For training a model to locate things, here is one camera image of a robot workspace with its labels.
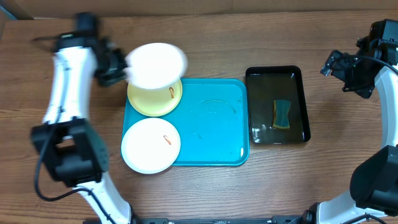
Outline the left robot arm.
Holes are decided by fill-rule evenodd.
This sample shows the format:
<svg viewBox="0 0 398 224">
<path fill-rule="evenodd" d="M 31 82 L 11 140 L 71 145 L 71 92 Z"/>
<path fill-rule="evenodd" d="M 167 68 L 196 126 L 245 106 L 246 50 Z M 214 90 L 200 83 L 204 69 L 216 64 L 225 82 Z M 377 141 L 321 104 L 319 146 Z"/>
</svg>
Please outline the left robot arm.
<svg viewBox="0 0 398 224">
<path fill-rule="evenodd" d="M 98 223 L 139 223 L 111 180 L 107 147 L 89 119 L 92 80 L 111 86 L 125 79 L 124 54 L 100 37 L 99 19 L 90 12 L 76 15 L 75 30 L 51 39 L 55 47 L 49 107 L 30 134 L 39 153 L 36 194 L 54 202 L 78 193 Z"/>
</svg>

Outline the white plate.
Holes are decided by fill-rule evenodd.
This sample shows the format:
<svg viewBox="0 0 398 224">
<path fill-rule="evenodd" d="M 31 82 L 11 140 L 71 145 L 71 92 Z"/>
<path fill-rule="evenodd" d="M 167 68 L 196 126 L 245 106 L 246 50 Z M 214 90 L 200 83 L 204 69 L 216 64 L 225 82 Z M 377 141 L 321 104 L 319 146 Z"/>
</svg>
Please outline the white plate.
<svg viewBox="0 0 398 224">
<path fill-rule="evenodd" d="M 126 80 L 142 89 L 164 88 L 182 78 L 188 59 L 178 47 L 168 43 L 151 43 L 131 51 L 126 57 Z"/>
<path fill-rule="evenodd" d="M 180 135 L 171 123 L 160 118 L 146 118 L 127 130 L 121 143 L 121 155 L 132 170 L 156 174 L 175 162 L 180 148 Z"/>
</svg>

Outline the green yellow sponge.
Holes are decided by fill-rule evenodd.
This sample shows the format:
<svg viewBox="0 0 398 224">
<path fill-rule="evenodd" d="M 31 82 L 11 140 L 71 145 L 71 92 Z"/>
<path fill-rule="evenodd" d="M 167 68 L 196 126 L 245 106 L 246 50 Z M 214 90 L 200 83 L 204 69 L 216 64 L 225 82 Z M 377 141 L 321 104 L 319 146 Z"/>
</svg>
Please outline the green yellow sponge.
<svg viewBox="0 0 398 224">
<path fill-rule="evenodd" d="M 289 100 L 274 100 L 273 102 L 273 123 L 272 127 L 276 129 L 289 129 L 289 111 L 290 101 Z"/>
</svg>

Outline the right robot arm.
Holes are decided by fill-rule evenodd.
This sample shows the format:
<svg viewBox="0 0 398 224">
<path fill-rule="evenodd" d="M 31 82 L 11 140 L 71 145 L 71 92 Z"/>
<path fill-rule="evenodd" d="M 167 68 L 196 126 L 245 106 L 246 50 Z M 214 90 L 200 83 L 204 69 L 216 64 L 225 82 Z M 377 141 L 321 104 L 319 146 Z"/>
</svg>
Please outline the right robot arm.
<svg viewBox="0 0 398 224">
<path fill-rule="evenodd" d="M 371 25 L 358 39 L 356 54 L 331 52 L 320 70 L 344 83 L 344 92 L 368 99 L 378 91 L 382 118 L 381 148 L 353 172 L 349 190 L 314 203 L 293 223 L 361 223 L 397 216 L 397 21 Z"/>
</svg>

